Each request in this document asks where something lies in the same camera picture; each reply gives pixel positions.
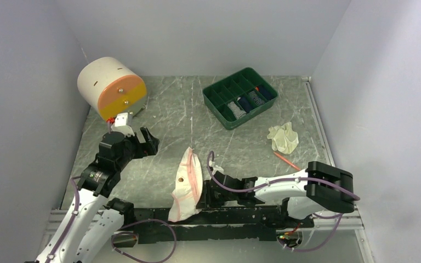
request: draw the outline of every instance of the table surface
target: table surface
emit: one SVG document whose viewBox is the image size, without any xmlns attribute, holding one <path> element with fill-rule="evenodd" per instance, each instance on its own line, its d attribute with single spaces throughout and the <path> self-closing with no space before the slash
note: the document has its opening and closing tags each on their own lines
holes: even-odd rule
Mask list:
<svg viewBox="0 0 421 263">
<path fill-rule="evenodd" d="M 236 177 L 273 177 L 295 172 L 276 157 L 267 139 L 268 128 L 292 122 L 299 145 L 287 155 L 298 167 L 309 161 L 326 162 L 305 85 L 300 77 L 269 76 L 265 79 L 278 91 L 272 108 L 234 130 L 226 130 L 206 107 L 202 89 L 222 79 L 212 76 L 144 77 L 148 88 L 147 105 L 134 117 L 134 123 L 149 128 L 160 139 L 159 153 L 132 160 L 121 173 L 121 181 L 110 198 L 118 197 L 138 208 L 171 207 L 171 193 L 181 157 L 188 147 L 201 162 L 204 179 L 209 179 L 206 158 L 210 150 L 216 164 Z M 107 125 L 91 109 L 81 138 L 72 176 L 78 176 L 94 160 Z M 67 209 L 73 197 L 68 185 L 61 208 Z"/>
<path fill-rule="evenodd" d="M 201 162 L 204 179 L 207 154 L 213 150 L 215 161 L 225 173 L 236 178 L 273 177 L 295 172 L 273 154 L 268 128 L 292 122 L 299 145 L 286 158 L 299 167 L 309 161 L 327 162 L 326 151 L 316 126 L 312 103 L 300 77 L 264 77 L 277 91 L 272 108 L 254 117 L 235 130 L 226 130 L 204 104 L 202 89 L 222 79 L 213 76 L 144 77 L 149 98 L 144 110 L 134 117 L 135 124 L 148 127 L 160 139 L 159 153 L 153 157 L 132 160 L 121 174 L 120 183 L 110 198 L 118 197 L 135 207 L 170 207 L 171 193 L 181 157 L 188 147 L 194 149 Z M 78 176 L 98 152 L 98 144 L 107 132 L 106 123 L 91 109 L 72 170 Z M 62 202 L 67 209 L 73 197 L 68 185 Z M 311 229 L 305 230 L 309 235 Z M 328 231 L 315 231 L 308 247 L 321 243 Z M 146 261 L 163 259 L 172 242 L 159 242 L 125 249 Z M 257 239 L 178 242 L 168 262 L 363 262 L 354 231 L 337 231 L 324 248 L 311 253 L 289 253 L 277 242 Z M 109 242 L 94 262 L 131 262 L 112 252 Z"/>
</svg>

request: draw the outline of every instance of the cable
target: cable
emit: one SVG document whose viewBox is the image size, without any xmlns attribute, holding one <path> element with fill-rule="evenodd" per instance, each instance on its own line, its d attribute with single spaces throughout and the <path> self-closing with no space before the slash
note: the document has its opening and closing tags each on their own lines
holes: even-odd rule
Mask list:
<svg viewBox="0 0 421 263">
<path fill-rule="evenodd" d="M 313 215 L 318 217 L 318 218 L 321 218 L 321 219 L 334 219 L 334 218 L 342 216 L 342 214 L 336 214 L 336 215 L 332 215 L 332 216 L 323 216 L 323 215 L 319 215 L 319 214 L 316 214 L 316 213 L 313 213 Z"/>
<path fill-rule="evenodd" d="M 286 232 L 285 233 L 285 235 L 286 236 L 289 236 L 289 235 L 292 235 L 294 232 L 296 232 L 296 230 L 298 230 L 298 228 L 301 226 L 301 223 L 298 223 L 298 225 L 295 227 L 295 228 L 293 228 L 293 230 L 291 230 L 291 231 L 289 231 L 289 232 Z"/>
<path fill-rule="evenodd" d="M 279 242 L 279 244 L 280 244 L 280 245 L 282 245 L 282 248 L 283 248 L 283 249 L 285 249 L 286 244 L 284 244 L 284 243 L 282 242 L 282 240 L 281 240 L 281 239 L 279 239 L 279 238 L 277 238 L 277 241 Z"/>
<path fill-rule="evenodd" d="M 281 156 L 281 154 L 279 154 L 278 152 L 274 152 L 274 154 L 276 156 L 278 156 L 280 159 L 282 159 L 283 161 L 285 161 L 287 164 L 291 165 L 294 169 L 301 171 L 301 169 L 299 167 L 297 167 L 296 165 L 294 165 L 292 162 L 290 162 L 288 159 L 284 158 L 283 156 Z"/>
<path fill-rule="evenodd" d="M 304 241 L 301 242 L 301 244 L 299 245 L 299 247 L 305 247 L 305 246 L 307 246 L 309 244 L 309 241 L 311 241 L 311 238 L 314 235 L 314 232 L 315 232 L 315 229 L 312 229 L 311 230 L 311 233 L 309 234 L 308 240 L 306 242 L 304 242 Z"/>
<path fill-rule="evenodd" d="M 340 224 L 341 218 L 343 217 L 343 214 L 339 214 L 340 216 L 338 217 L 338 221 L 335 224 L 335 226 L 332 229 L 332 232 L 330 232 L 330 235 L 328 235 L 327 238 L 325 238 L 325 240 L 320 243 L 318 246 L 313 247 L 313 248 L 307 248 L 307 249 L 293 249 L 294 252 L 312 252 L 312 251 L 316 251 L 318 249 L 320 249 L 321 247 L 323 247 L 325 244 L 327 244 L 327 242 L 332 239 L 333 235 L 335 234 L 335 232 L 337 231 L 337 228 Z"/>
<path fill-rule="evenodd" d="M 300 180 L 300 181 L 313 181 L 313 182 L 319 182 L 319 183 L 321 183 L 321 184 L 325 184 L 325 185 L 330 186 L 331 188 L 334 188 L 334 189 L 336 189 L 336 190 L 339 190 L 340 192 L 343 192 L 343 193 L 347 194 L 348 196 L 351 196 L 351 197 L 352 197 L 355 201 L 359 201 L 359 200 L 361 199 L 361 198 L 360 198 L 359 196 L 357 196 L 356 194 L 354 194 L 354 193 L 352 193 L 352 192 L 350 192 L 350 191 L 348 191 L 348 190 L 346 190 L 346 189 L 342 188 L 341 186 L 338 186 L 338 185 L 333 184 L 333 183 L 331 183 L 331 182 L 329 182 L 329 181 L 326 181 L 326 180 L 322 180 L 322 179 L 319 179 L 319 178 L 311 178 L 311 177 L 299 177 L 299 178 L 279 178 L 279 179 L 275 179 L 275 180 L 270 181 L 270 182 L 269 182 L 269 184 L 265 183 L 265 184 L 261 184 L 261 185 L 258 185 L 258 186 L 256 186 L 256 187 L 252 187 L 252 188 L 248 188 L 248 189 L 241 189 L 241 190 L 239 190 L 239 189 L 231 189 L 231 188 L 226 187 L 225 185 L 223 185 L 221 182 L 219 182 L 219 181 L 218 181 L 218 180 L 214 177 L 214 175 L 212 174 L 212 169 L 211 169 L 211 167 L 210 167 L 210 165 L 209 165 L 209 161 L 212 161 L 212 162 L 214 161 L 214 151 L 210 151 L 210 152 L 209 152 L 209 155 L 207 156 L 207 163 L 206 163 L 206 166 L 207 166 L 207 171 L 209 172 L 209 175 L 211 176 L 212 180 L 214 180 L 214 182 L 215 182 L 218 186 L 220 186 L 221 188 L 223 188 L 223 189 L 225 189 L 225 190 L 227 190 L 227 191 L 230 191 L 230 192 L 234 192 L 234 193 L 247 193 L 247 192 L 252 192 L 252 191 L 254 191 L 254 190 L 257 190 L 257 189 L 263 188 L 263 187 L 265 187 L 265 186 L 267 186 L 267 185 L 269 185 L 269 184 L 275 184 L 275 183 L 277 183 L 277 182 L 283 182 L 283 181 L 296 181 L 296 180 Z"/>
<path fill-rule="evenodd" d="M 106 120 L 107 123 L 107 130 L 110 132 L 112 132 L 112 125 L 115 123 L 115 118 L 111 117 L 109 119 Z"/>
<path fill-rule="evenodd" d="M 173 248 L 172 248 L 172 251 L 170 252 L 170 254 L 168 254 L 168 256 L 166 256 L 166 258 L 164 258 L 164 259 L 163 259 L 163 260 L 161 260 L 161 261 L 157 261 L 157 262 L 148 262 L 148 261 L 140 260 L 140 259 L 137 259 L 137 258 L 135 258 L 134 256 L 132 256 L 132 255 L 130 255 L 130 254 L 128 254 L 128 253 L 125 253 L 125 252 L 121 251 L 120 249 L 118 249 L 118 248 L 117 248 L 117 247 L 113 244 L 113 239 L 114 239 L 115 237 L 117 237 L 117 236 L 121 236 L 121 235 L 132 235 L 132 236 L 136 236 L 134 233 L 131 233 L 131 232 L 120 232 L 120 233 L 118 233 L 118 234 L 113 235 L 113 236 L 111 237 L 111 239 L 110 239 L 110 241 L 111 241 L 111 245 L 112 245 L 112 248 L 113 248 L 116 252 L 118 252 L 118 253 L 120 253 L 120 254 L 122 254 L 122 255 L 124 255 L 124 256 L 126 256 L 126 257 L 130 258 L 130 259 L 133 259 L 133 260 L 135 260 L 135 261 L 137 261 L 137 262 L 140 262 L 140 263 L 163 263 L 163 262 L 167 261 L 167 260 L 168 260 L 168 259 L 169 259 L 172 255 L 173 255 L 173 253 L 175 252 L 175 248 L 177 248 L 177 234 L 175 234 L 175 231 L 173 231 L 173 228 L 172 228 L 172 226 L 171 226 L 171 225 L 169 225 L 168 223 L 166 223 L 165 221 L 162 221 L 162 220 L 160 220 L 160 219 L 145 219 L 145 220 L 141 220 L 141 221 L 138 221 L 138 222 L 131 223 L 131 224 L 128 224 L 128 225 L 126 225 L 126 226 L 123 226 L 123 227 L 122 227 L 122 228 L 120 228 L 119 230 L 125 229 L 125 228 L 127 228 L 127 227 L 131 227 L 131 226 L 134 226 L 134 225 L 138 225 L 138 224 L 146 223 L 146 222 L 159 222 L 159 223 L 162 223 L 162 224 L 164 224 L 165 226 L 167 226 L 167 227 L 170 229 L 170 231 L 172 232 L 172 235 L 173 235 Z"/>
<path fill-rule="evenodd" d="M 77 188 L 77 183 L 75 182 L 75 179 L 78 179 L 79 177 L 80 176 L 70 178 L 70 182 L 72 183 L 73 188 L 75 188 L 75 207 L 74 207 L 73 211 L 78 211 L 78 209 L 79 209 L 79 192 L 78 192 L 78 188 Z M 54 255 L 54 253 L 60 247 L 60 244 L 62 243 L 64 238 L 69 233 L 69 230 L 72 227 L 73 222 L 75 221 L 75 216 L 76 215 L 72 213 L 72 216 L 70 217 L 69 222 L 65 226 L 65 229 L 62 231 L 62 234 L 60 235 L 59 239 L 55 242 L 55 245 L 52 247 L 52 250 L 50 251 L 49 255 Z M 50 263 L 51 260 L 52 259 L 50 259 L 50 258 L 46 258 L 45 263 Z"/>
</svg>

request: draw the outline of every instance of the gray marble surface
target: gray marble surface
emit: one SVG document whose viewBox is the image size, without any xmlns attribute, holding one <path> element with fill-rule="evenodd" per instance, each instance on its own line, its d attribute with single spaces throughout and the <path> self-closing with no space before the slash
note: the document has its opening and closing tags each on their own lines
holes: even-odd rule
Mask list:
<svg viewBox="0 0 421 263">
<path fill-rule="evenodd" d="M 135 207 L 170 207 L 178 164 L 187 147 L 201 161 L 205 179 L 207 154 L 213 150 L 215 161 L 225 173 L 236 178 L 272 177 L 295 172 L 273 154 L 266 138 L 270 126 L 293 123 L 299 145 L 287 155 L 299 167 L 309 161 L 326 161 L 305 86 L 300 77 L 264 77 L 279 93 L 272 108 L 235 130 L 226 130 L 207 109 L 202 89 L 222 79 L 212 76 L 144 77 L 149 98 L 144 110 L 134 117 L 135 124 L 148 127 L 160 139 L 159 153 L 131 161 L 111 194 Z M 87 117 L 72 176 L 78 176 L 93 161 L 98 143 L 107 126 L 91 109 Z M 73 197 L 69 185 L 62 202 L 67 209 Z"/>
</svg>

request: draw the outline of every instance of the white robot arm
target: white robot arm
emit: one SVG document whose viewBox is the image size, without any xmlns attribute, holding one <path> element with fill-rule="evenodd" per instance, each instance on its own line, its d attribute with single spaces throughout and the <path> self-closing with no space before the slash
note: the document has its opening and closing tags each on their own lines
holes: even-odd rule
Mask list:
<svg viewBox="0 0 421 263">
<path fill-rule="evenodd" d="M 255 198 L 264 203 L 279 201 L 289 198 L 287 210 L 289 216 L 294 219 L 304 219 L 306 216 L 324 210 L 325 208 L 320 204 L 314 202 L 306 196 L 307 192 L 304 187 L 307 186 L 308 181 L 299 181 L 297 178 L 307 178 L 309 175 L 306 171 L 277 176 L 274 178 L 259 177 L 254 186 L 266 184 L 275 179 L 295 179 L 293 181 L 278 182 L 264 188 L 255 190 Z"/>
<path fill-rule="evenodd" d="M 140 128 L 143 138 L 131 128 L 131 115 L 121 113 L 112 132 L 104 134 L 95 160 L 82 172 L 76 184 L 75 197 L 55 235 L 39 254 L 35 263 L 90 262 L 106 240 L 118 230 L 129 205 L 114 199 L 107 204 L 101 220 L 88 231 L 101 207 L 106 204 L 112 189 L 120 181 L 120 172 L 132 160 L 155 155 L 159 140 L 146 128 Z"/>
</svg>

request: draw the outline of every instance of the crumpled glove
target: crumpled glove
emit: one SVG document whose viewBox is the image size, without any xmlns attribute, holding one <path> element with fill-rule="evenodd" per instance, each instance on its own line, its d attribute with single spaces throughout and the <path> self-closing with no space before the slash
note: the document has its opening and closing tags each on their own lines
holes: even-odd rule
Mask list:
<svg viewBox="0 0 421 263">
<path fill-rule="evenodd" d="M 270 127 L 267 139 L 272 140 L 272 150 L 286 155 L 292 153 L 299 144 L 298 133 L 291 128 L 291 122 Z"/>
</svg>

